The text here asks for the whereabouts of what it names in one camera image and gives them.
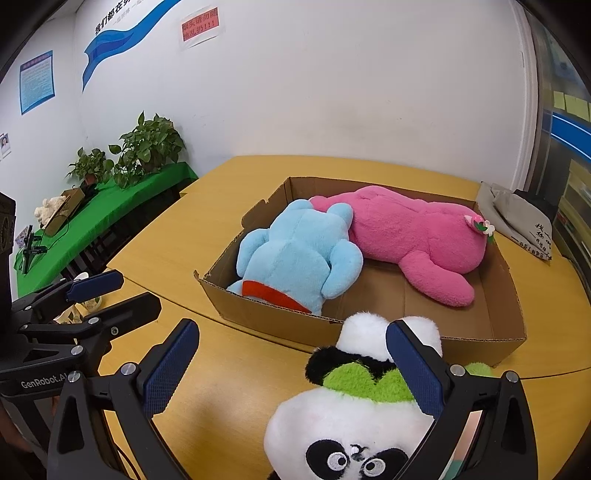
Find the blue poster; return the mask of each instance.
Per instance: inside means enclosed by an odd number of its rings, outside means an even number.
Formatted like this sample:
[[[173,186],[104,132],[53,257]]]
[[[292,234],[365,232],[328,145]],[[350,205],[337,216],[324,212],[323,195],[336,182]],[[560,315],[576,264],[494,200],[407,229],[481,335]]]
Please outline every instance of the blue poster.
[[[54,98],[53,50],[21,65],[21,115]]]

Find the small cardboard box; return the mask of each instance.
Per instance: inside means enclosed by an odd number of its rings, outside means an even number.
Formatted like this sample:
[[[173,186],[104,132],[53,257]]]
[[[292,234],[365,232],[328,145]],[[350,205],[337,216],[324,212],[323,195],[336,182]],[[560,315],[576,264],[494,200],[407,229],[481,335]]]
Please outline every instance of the small cardboard box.
[[[61,226],[66,223],[66,220],[74,215],[80,202],[84,200],[84,192],[80,188],[65,190],[61,196],[66,196],[67,199],[47,222],[47,226],[45,227],[45,234],[47,236],[54,236]]]

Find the pink plush toy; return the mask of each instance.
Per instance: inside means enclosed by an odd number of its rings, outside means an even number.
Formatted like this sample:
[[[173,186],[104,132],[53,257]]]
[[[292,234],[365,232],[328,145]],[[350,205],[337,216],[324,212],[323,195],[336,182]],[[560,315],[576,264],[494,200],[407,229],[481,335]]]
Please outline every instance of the pink plush toy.
[[[365,258],[398,264],[425,295],[453,307],[474,300],[461,274],[480,264],[494,227],[468,207],[413,200],[378,186],[310,201],[321,212],[335,203],[351,205],[350,241]]]

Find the yellow table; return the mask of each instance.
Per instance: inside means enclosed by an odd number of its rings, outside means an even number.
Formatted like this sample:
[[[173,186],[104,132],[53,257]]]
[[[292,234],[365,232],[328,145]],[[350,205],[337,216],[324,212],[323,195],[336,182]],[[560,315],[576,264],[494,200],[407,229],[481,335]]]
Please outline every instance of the yellow table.
[[[105,306],[145,290],[126,280],[105,297]],[[268,419],[280,402],[309,388],[308,355],[258,339],[162,300],[152,322],[112,342],[100,373],[139,361],[184,317],[200,329],[199,350],[165,412],[154,417],[163,438],[194,479],[261,480],[271,467],[262,448]],[[537,438],[540,480],[551,480],[591,420],[591,370],[525,380]],[[114,414],[115,442],[129,447]]]
[[[189,186],[109,267],[161,297],[228,324],[193,278],[193,271],[204,275],[240,233],[243,215],[290,176],[358,180],[469,200],[475,199],[479,188],[469,180],[379,162],[236,157]],[[528,332],[528,340],[496,371],[513,369],[523,378],[537,378],[590,368],[591,307],[568,260],[554,249],[554,260],[543,262],[501,235],[496,239],[511,269]],[[310,351],[306,346],[271,340]]]

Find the green leaf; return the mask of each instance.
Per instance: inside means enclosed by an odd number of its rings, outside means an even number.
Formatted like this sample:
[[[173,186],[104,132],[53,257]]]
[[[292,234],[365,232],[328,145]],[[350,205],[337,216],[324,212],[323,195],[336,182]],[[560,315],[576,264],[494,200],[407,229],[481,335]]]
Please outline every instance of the green leaf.
[[[150,161],[151,156],[152,156],[152,154],[150,153],[150,150],[140,150],[138,152],[138,158],[140,160],[145,161],[145,162]]]

